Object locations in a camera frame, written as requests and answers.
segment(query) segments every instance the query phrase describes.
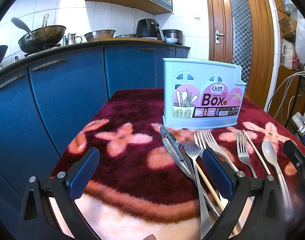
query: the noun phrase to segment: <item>brand logo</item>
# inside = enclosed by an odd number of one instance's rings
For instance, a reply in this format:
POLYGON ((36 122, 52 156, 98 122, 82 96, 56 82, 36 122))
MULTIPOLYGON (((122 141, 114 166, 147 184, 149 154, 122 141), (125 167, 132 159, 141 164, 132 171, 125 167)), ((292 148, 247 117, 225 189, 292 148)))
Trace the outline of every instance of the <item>brand logo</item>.
POLYGON ((224 85, 222 84, 214 84, 211 86, 210 91, 215 94, 221 94, 224 90, 224 85))

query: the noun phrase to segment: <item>barcode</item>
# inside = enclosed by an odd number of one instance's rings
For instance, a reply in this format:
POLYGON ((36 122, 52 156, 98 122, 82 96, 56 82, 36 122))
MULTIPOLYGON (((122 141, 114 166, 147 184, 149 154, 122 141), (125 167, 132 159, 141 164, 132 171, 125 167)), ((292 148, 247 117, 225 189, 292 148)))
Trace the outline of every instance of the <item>barcode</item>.
POLYGON ((220 111, 220 112, 219 112, 219 116, 228 115, 228 112, 229 112, 229 111, 220 111))

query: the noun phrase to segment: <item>checkered glass pattern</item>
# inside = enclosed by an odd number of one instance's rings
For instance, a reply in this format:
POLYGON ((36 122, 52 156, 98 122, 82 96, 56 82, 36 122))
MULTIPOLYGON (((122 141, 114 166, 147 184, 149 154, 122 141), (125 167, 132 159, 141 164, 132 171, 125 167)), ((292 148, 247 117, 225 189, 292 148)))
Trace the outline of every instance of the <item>checkered glass pattern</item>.
POLYGON ((252 51, 251 15, 248 0, 230 0, 232 11, 232 63, 241 66, 241 80, 248 84, 252 51))

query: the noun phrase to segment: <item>door frame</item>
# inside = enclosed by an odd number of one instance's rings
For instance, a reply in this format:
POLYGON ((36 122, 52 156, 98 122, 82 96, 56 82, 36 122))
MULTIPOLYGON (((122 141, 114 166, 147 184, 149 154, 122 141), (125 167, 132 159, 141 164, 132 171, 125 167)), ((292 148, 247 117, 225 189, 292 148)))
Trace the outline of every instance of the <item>door frame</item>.
MULTIPOLYGON (((269 0, 265 0, 266 10, 268 14, 268 22, 269 22, 269 33, 270 33, 270 54, 269 54, 269 65, 268 65, 268 77, 272 78, 272 71, 274 65, 274 50, 275 50, 275 40, 274 40, 274 29, 273 29, 273 21, 272 21, 272 13, 270 9, 269 0)), ((214 7, 213 1, 207 0, 208 5, 208 16, 209 16, 209 60, 214 60, 214 7)), ((268 97, 269 89, 270 89, 271 79, 267 79, 265 84, 265 90, 263 94, 263 100, 260 104, 260 108, 264 109, 266 105, 266 100, 268 97)))

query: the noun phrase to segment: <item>red blanket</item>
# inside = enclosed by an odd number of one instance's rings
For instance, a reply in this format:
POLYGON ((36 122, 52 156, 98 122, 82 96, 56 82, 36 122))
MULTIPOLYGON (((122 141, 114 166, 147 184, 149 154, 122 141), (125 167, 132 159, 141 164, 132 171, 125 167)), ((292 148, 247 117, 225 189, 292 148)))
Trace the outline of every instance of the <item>red blanket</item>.
MULTIPOLYGON (((163 89, 116 92, 69 144, 54 168, 52 176, 67 171, 90 146, 99 149, 99 166, 76 203, 102 239, 142 240, 150 234, 157 240, 198 239, 198 192, 163 146, 159 133, 163 108, 163 89)), ((211 132, 236 167, 249 177, 250 169, 237 156, 235 131, 243 129, 260 153, 264 140, 273 144, 289 190, 294 192, 296 169, 282 147, 292 139, 305 154, 302 143, 244 98, 237 125, 211 132)), ((179 142, 193 140, 198 131, 169 130, 179 142)), ((258 178, 264 178, 266 172, 249 144, 248 152, 258 178)), ((267 166, 275 176, 273 167, 267 166)))

